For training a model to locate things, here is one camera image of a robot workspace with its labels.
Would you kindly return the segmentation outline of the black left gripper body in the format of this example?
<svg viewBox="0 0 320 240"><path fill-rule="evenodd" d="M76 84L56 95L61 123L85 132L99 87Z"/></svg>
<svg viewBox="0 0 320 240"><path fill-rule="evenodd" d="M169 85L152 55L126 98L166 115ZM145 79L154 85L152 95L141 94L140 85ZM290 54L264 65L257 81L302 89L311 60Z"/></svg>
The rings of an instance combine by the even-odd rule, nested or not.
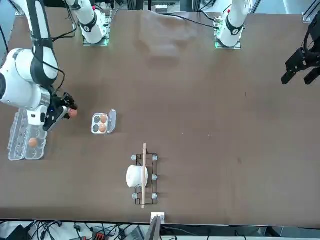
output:
<svg viewBox="0 0 320 240"><path fill-rule="evenodd" d="M308 39L311 36L313 41L313 47L311 49L308 48ZM302 44L302 64L304 67L310 67L311 62L317 62L320 58L320 51L318 50L318 41L320 40L320 18L315 17L310 25L308 26L307 32L303 39Z"/></svg>

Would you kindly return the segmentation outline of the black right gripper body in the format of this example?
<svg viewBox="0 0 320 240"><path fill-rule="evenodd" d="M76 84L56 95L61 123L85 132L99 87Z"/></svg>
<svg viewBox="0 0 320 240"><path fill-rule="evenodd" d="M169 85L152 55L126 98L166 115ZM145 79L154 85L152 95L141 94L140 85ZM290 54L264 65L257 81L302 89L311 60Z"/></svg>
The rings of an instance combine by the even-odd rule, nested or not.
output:
<svg viewBox="0 0 320 240"><path fill-rule="evenodd" d="M51 97L43 125L45 132L49 131L60 120L65 119L65 114L69 112L69 108L64 105L62 98L63 96L60 97L56 94Z"/></svg>

